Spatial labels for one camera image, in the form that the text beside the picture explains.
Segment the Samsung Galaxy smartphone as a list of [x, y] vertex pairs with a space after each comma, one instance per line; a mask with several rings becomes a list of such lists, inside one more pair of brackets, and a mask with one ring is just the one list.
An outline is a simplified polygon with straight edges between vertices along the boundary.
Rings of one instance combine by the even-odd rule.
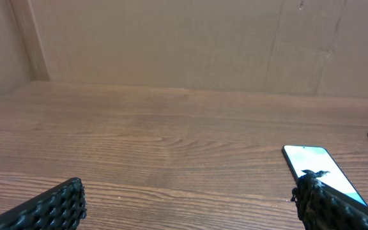
[[314, 173], [323, 171], [323, 175], [319, 179], [321, 182], [367, 206], [362, 196], [325, 148], [319, 146], [284, 145], [282, 153], [296, 180], [305, 175], [305, 170], [310, 170]]

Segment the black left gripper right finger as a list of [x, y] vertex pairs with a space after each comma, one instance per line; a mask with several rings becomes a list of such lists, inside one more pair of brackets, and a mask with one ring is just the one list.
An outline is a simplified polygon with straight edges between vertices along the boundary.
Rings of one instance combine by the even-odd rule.
[[304, 170], [291, 201], [306, 230], [368, 230], [368, 206], [320, 181], [325, 171]]

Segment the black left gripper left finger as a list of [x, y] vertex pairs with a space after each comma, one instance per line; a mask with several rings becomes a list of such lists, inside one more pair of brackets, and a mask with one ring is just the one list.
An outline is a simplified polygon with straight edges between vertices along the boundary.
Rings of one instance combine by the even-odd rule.
[[80, 178], [70, 178], [0, 214], [0, 230], [73, 230], [87, 217]]

